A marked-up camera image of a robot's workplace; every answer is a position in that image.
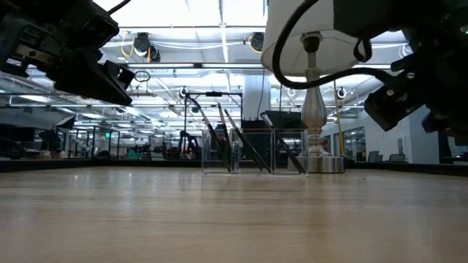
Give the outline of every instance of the white column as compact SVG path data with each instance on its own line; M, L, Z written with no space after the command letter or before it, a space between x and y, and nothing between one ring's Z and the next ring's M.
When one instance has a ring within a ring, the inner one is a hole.
M271 84L268 76L263 79L262 75L247 75L244 82L244 116L245 120L260 118L260 113L270 110L271 106Z

